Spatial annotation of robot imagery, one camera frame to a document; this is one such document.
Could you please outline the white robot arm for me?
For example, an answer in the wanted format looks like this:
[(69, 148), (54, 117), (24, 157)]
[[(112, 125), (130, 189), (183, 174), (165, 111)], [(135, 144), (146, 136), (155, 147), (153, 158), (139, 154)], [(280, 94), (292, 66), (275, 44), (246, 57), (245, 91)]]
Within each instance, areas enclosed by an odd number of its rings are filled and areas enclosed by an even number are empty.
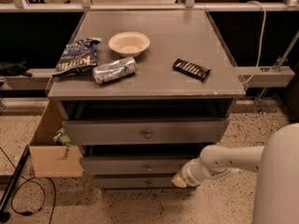
[(252, 224), (299, 223), (299, 124), (273, 133), (257, 147), (211, 145), (188, 161), (172, 178), (180, 188), (227, 178), (239, 170), (257, 174)]

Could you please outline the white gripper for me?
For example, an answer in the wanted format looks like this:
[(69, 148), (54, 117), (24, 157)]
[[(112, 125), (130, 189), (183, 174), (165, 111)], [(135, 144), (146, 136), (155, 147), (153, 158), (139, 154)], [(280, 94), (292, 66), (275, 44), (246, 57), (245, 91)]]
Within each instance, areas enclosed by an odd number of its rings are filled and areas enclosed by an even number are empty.
[(214, 179), (215, 172), (205, 167), (199, 158), (188, 161), (181, 171), (176, 173), (172, 178), (172, 183), (179, 188), (197, 187), (203, 181)]

